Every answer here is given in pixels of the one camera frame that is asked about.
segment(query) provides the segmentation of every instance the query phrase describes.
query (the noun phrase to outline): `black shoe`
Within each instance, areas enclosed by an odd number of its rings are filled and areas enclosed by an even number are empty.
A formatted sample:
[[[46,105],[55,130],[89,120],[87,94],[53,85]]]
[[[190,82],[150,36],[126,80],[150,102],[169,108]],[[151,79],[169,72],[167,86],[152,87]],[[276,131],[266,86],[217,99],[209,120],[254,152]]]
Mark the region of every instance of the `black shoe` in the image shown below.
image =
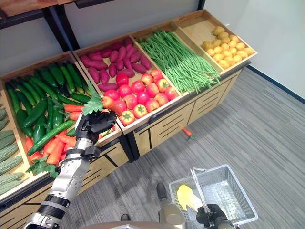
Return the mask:
[[[157,193],[160,201],[167,199],[166,188],[163,183],[157,184]]]
[[[121,221],[130,221],[129,215],[128,215],[128,214],[123,214],[123,215],[121,216]]]

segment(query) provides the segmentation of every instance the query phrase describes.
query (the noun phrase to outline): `red tomato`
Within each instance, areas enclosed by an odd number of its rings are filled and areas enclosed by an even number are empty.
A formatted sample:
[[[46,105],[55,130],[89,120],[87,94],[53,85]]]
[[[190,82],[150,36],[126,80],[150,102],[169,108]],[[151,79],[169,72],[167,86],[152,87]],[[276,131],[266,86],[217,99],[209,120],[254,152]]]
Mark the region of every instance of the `red tomato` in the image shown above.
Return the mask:
[[[125,96],[132,94],[132,89],[128,85],[122,85],[119,87],[119,95],[121,98],[124,98]]]
[[[133,115],[138,119],[148,114],[146,107],[141,104],[136,105],[132,112]]]
[[[122,100],[116,100],[114,101],[114,104],[117,105],[122,111],[127,110],[126,103]]]
[[[121,117],[119,117],[119,119],[124,126],[127,126],[130,123],[133,123],[135,120],[133,113],[130,111],[123,111],[123,114]]]
[[[118,74],[116,76],[115,80],[116,80],[116,84],[118,86],[122,86],[124,84],[126,84],[126,85],[129,84],[128,76],[126,74],[123,74],[123,73]]]
[[[139,92],[143,92],[145,90],[145,86],[141,81],[135,81],[132,83],[132,92],[137,94]]]
[[[120,98],[119,93],[114,89],[110,89],[110,90],[106,91],[105,96],[110,97],[113,100],[118,100]]]
[[[147,101],[149,100],[149,95],[147,92],[139,92],[137,94],[137,101],[138,104],[142,104],[145,105],[147,103]]]
[[[127,108],[131,110],[138,104],[137,99],[133,94],[128,94],[123,100],[126,102]]]

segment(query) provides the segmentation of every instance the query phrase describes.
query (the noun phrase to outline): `robotic arm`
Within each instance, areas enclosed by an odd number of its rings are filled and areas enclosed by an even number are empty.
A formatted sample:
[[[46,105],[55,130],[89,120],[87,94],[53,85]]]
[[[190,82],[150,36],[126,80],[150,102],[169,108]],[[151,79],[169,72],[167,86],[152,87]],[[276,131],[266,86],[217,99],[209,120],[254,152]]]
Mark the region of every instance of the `robotic arm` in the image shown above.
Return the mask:
[[[115,112],[94,112],[82,116],[76,128],[76,144],[68,149],[61,172],[37,212],[31,215],[24,229],[59,229],[70,203],[81,188],[90,161],[98,158],[100,149],[94,144],[99,134],[110,129],[116,120]]]

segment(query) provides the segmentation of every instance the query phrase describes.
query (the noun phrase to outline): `gray carpet floor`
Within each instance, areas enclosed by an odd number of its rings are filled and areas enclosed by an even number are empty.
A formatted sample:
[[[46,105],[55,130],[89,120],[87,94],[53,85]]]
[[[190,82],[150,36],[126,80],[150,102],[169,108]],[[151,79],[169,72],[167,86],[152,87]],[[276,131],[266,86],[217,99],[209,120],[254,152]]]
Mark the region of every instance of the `gray carpet floor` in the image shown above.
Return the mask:
[[[246,69],[224,102],[134,163],[80,194],[62,221],[78,229],[117,221],[157,221],[156,185],[192,167],[229,164],[258,213],[248,228],[305,227],[305,106]]]

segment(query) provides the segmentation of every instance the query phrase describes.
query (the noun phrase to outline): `wall baseboard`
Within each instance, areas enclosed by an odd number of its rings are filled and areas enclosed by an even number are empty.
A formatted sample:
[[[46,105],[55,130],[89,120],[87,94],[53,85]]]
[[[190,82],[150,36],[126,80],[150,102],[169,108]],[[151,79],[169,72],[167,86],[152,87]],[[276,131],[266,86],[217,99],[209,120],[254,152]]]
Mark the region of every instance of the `wall baseboard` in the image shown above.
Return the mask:
[[[255,72],[256,74],[260,75],[261,77],[263,77],[264,79],[266,79],[267,81],[271,82],[272,84],[274,84],[275,86],[281,88],[284,92],[286,92],[287,94],[291,95],[293,98],[297,99],[298,101],[300,101],[301,103],[305,104],[305,99],[303,99],[302,97],[300,97],[299,95],[297,95],[296,93],[294,93],[293,91],[289,90],[288,88],[286,88],[284,85],[280,84],[279,82],[275,81],[274,79],[272,79],[271,77],[269,77],[268,75],[266,75],[265,73],[261,72],[260,70],[258,70],[257,68],[254,68],[251,65],[247,66],[248,69],[250,69],[251,71]]]

